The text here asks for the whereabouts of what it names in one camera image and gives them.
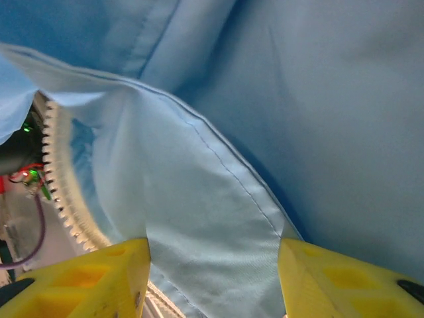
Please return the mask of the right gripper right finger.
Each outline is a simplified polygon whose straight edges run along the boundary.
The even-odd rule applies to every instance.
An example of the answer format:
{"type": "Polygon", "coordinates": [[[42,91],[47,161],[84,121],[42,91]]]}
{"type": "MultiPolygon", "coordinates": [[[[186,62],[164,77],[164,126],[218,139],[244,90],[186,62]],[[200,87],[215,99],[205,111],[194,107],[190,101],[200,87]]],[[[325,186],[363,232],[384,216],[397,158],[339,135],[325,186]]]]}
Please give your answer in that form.
{"type": "Polygon", "coordinates": [[[422,317],[414,279],[301,240],[280,243],[280,283],[288,317],[422,317]]]}

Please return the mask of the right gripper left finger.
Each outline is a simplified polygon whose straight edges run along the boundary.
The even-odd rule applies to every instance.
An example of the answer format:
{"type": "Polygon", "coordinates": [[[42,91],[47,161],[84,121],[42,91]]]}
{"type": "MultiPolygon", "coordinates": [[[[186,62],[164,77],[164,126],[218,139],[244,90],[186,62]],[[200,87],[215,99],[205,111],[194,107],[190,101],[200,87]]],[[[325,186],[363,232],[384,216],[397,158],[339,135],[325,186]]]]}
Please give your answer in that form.
{"type": "Polygon", "coordinates": [[[1,288],[1,316],[142,317],[150,272],[145,238],[21,275],[1,288]]]}

